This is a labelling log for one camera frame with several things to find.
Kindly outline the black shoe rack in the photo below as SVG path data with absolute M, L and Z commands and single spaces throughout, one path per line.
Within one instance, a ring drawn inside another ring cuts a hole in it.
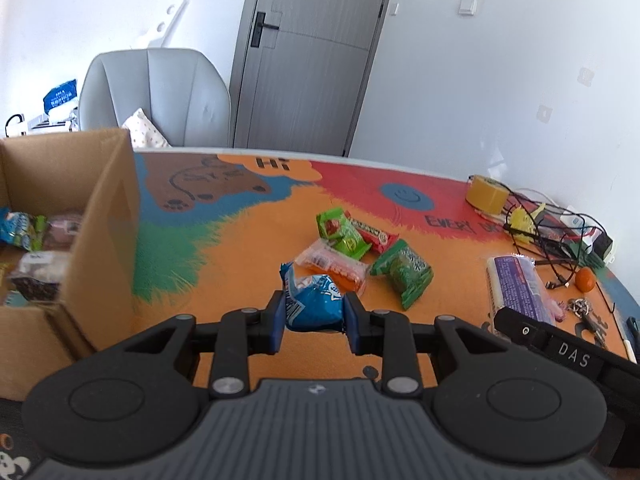
M 13 114 L 6 120 L 4 134 L 7 138 L 24 136 L 28 131 L 28 122 L 23 114 Z

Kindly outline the dotted white cushion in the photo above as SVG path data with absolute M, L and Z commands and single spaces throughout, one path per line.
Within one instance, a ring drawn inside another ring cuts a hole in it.
M 129 116 L 122 128 L 129 132 L 133 148 L 169 148 L 167 139 L 160 133 L 153 123 L 146 117 L 142 108 L 138 108 Z

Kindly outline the orange clear snack packet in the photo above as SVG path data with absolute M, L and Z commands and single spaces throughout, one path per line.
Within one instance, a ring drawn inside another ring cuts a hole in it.
M 361 294 L 366 286 L 369 267 L 333 249 L 321 238 L 304 249 L 294 262 L 296 266 L 314 271 L 315 274 L 329 275 L 344 292 Z

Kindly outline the white perforated board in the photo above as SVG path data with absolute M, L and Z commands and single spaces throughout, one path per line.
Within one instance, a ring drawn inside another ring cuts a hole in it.
M 146 34 L 148 48 L 162 48 L 181 18 L 188 0 L 165 0 L 152 19 Z

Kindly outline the blue plastic bag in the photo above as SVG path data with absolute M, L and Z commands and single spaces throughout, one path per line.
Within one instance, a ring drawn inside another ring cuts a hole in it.
M 52 88 L 42 99 L 43 110 L 49 114 L 51 110 L 57 108 L 73 99 L 77 98 L 77 80 L 72 79 Z

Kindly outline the green blue snack packet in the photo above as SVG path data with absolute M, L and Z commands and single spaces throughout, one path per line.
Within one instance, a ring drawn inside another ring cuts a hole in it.
M 39 252 L 42 249 L 47 229 L 45 216 L 33 216 L 3 207 L 0 217 L 0 240 L 3 243 L 22 248 L 26 252 Z

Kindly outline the colourful cartoon table mat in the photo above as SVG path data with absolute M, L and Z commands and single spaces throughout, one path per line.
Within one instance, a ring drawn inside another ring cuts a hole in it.
M 577 234 L 538 271 L 466 185 L 269 154 L 135 152 L 122 131 L 1 144 L 29 234 L 81 214 L 44 289 L 77 352 L 1 324 L 35 479 L 602 479 L 639 370 L 539 323 L 501 339 L 486 268 L 576 296 Z

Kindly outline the yellow tape roll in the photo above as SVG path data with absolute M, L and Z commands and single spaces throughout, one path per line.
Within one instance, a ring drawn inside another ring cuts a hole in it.
M 474 174 L 469 178 L 465 200 L 484 214 L 500 214 L 510 196 L 509 190 L 494 179 Z

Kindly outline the small orange fruit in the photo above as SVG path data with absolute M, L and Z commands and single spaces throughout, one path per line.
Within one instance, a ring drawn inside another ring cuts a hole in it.
M 593 273 L 593 270 L 585 266 L 578 270 L 574 276 L 574 283 L 576 288 L 586 294 L 587 292 L 591 292 L 597 285 L 596 276 Z

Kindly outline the grey door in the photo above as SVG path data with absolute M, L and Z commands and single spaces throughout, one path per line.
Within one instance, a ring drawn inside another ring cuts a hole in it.
M 237 148 L 344 156 L 388 0 L 245 0 L 230 91 Z M 254 19 L 265 12 L 259 48 Z

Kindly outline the purple wafer packet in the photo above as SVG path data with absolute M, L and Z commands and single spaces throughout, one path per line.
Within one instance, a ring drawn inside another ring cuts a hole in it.
M 549 296 L 534 259 L 522 255 L 491 257 L 487 260 L 486 270 L 491 318 L 507 308 L 552 326 L 564 320 L 565 312 Z

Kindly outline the brown cardboard box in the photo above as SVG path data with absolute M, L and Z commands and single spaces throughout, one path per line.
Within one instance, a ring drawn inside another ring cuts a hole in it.
M 41 379 L 131 333 L 140 194 L 128 132 L 3 140 L 1 203 L 82 215 L 53 302 L 1 308 L 1 395 L 21 401 Z

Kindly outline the red candy bar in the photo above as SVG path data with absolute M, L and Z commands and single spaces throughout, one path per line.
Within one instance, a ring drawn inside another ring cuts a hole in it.
M 370 244 L 370 249 L 377 255 L 382 255 L 386 250 L 389 250 L 393 244 L 399 240 L 398 234 L 393 234 L 384 230 L 370 226 L 366 222 L 362 222 L 353 217 L 349 211 L 345 212 L 346 218 L 354 226 L 356 231 L 360 234 L 363 240 Z

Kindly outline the white power strip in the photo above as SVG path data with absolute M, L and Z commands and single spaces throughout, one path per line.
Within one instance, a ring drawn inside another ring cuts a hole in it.
M 522 188 L 528 200 L 541 211 L 534 213 L 538 232 L 549 240 L 566 246 L 575 257 L 606 266 L 614 261 L 614 242 L 606 229 L 590 214 L 578 212 L 573 206 L 561 206 L 544 193 Z

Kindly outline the light green snack packet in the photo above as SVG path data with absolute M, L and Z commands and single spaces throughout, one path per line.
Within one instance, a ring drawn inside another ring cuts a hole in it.
M 345 211 L 333 208 L 316 215 L 319 236 L 331 248 L 344 256 L 360 260 L 370 249 L 354 226 L 345 216 Z

